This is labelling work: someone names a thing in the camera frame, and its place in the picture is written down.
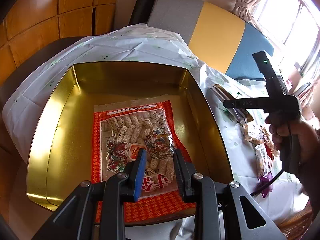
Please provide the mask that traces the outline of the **person's right hand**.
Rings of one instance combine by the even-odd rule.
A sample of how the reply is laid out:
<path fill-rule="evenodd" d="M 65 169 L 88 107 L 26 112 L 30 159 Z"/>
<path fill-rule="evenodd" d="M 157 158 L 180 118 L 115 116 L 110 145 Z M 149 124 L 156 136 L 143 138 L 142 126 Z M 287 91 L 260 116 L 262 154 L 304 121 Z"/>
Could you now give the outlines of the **person's right hand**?
<path fill-rule="evenodd" d="M 286 124 L 277 125 L 276 121 L 271 119 L 271 116 L 268 116 L 265 122 L 270 125 L 269 131 L 272 134 L 272 141 L 276 150 L 280 151 L 283 148 L 283 141 L 289 135 L 298 137 L 300 145 L 300 174 L 302 174 L 303 167 L 309 166 L 311 169 L 311 163 L 319 161 L 319 137 L 308 123 L 301 119 L 296 119 L 289 122 L 289 129 Z"/>

